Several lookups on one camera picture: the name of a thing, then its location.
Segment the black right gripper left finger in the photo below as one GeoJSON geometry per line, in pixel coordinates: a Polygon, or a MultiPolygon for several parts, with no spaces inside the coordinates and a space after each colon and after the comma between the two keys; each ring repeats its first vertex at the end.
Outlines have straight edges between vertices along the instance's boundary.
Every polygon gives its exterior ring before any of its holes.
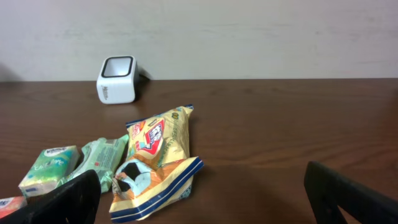
{"type": "Polygon", "coordinates": [[[38,200],[1,218],[3,224],[93,224],[101,196],[97,173],[88,170],[38,200]]]}

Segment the small green wipes pack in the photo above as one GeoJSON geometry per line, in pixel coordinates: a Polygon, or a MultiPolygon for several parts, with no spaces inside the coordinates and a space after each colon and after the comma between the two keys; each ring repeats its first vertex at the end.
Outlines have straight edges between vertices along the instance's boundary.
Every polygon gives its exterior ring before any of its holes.
{"type": "Polygon", "coordinates": [[[47,194],[65,180],[75,168],[79,158],[76,146],[44,149],[18,187],[27,198],[47,194]]]}

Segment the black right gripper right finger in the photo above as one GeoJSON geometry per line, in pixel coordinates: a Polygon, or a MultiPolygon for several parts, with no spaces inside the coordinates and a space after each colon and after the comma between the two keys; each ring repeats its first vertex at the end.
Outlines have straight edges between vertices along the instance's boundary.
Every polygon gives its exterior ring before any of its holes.
{"type": "Polygon", "coordinates": [[[360,223],[397,223],[397,201],[317,161],[307,164],[304,187],[317,223],[344,223],[344,210],[360,223]]]}

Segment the green wet wipes pack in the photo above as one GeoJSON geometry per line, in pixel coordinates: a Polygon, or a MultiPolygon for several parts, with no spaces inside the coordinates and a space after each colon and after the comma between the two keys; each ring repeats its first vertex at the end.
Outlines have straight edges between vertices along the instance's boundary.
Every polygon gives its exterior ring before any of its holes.
{"type": "Polygon", "coordinates": [[[58,181],[57,187],[71,181],[88,170],[94,170],[99,178],[101,193],[111,188],[112,178],[119,165],[126,144],[129,140],[127,134],[118,139],[99,138],[82,147],[83,160],[80,165],[58,181]]]}

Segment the orange tissue pack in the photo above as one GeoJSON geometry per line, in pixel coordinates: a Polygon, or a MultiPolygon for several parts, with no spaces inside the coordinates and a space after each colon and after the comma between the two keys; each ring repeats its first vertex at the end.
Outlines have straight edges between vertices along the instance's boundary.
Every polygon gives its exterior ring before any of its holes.
{"type": "Polygon", "coordinates": [[[2,198],[0,201],[0,218],[3,218],[27,205],[25,197],[2,198]]]}

